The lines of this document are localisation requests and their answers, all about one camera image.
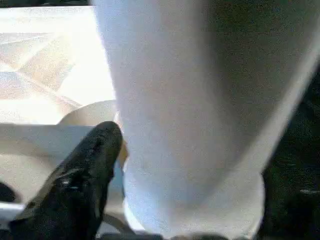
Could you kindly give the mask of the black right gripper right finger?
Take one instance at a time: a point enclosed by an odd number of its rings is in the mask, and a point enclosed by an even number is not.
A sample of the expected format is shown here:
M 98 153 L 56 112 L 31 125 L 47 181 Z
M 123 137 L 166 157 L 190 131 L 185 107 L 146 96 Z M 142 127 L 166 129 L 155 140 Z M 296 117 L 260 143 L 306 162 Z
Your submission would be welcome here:
M 320 238 L 320 161 L 276 151 L 263 172 L 261 234 L 278 240 Z

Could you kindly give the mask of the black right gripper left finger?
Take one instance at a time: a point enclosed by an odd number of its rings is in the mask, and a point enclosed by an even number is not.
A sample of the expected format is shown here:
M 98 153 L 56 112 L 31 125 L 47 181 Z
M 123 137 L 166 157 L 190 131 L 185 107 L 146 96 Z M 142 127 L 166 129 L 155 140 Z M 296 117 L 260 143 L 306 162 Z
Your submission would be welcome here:
M 88 132 L 9 223 L 12 239 L 95 239 L 122 143 L 113 121 Z

